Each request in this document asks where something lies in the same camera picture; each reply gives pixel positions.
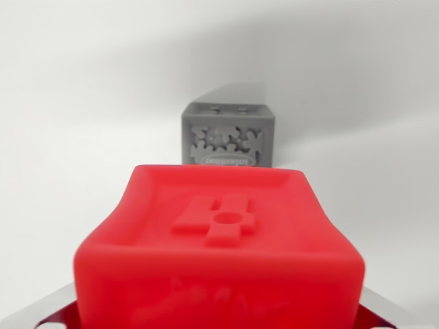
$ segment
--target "red box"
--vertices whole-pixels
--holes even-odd
[[[75,255],[83,329],[348,329],[363,276],[283,169],[137,167]]]

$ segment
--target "white wall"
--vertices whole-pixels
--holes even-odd
[[[134,165],[180,162],[185,105],[265,84],[366,284],[439,324],[439,3],[0,0],[0,317],[72,280]]]

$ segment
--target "red cube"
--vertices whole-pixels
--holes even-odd
[[[83,329],[348,329],[363,277],[284,169],[139,166],[75,255]]]

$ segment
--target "hole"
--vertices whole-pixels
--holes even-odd
[[[248,108],[238,108],[238,114],[239,115],[246,115],[246,114],[248,114]]]
[[[220,113],[220,107],[219,106],[211,106],[209,108],[209,113],[211,114],[219,114]]]
[[[242,216],[237,212],[220,212],[213,219],[220,224],[236,224],[242,221]]]

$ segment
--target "gray plastic block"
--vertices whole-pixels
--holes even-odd
[[[266,105],[195,102],[182,114],[184,164],[271,167],[273,140]]]

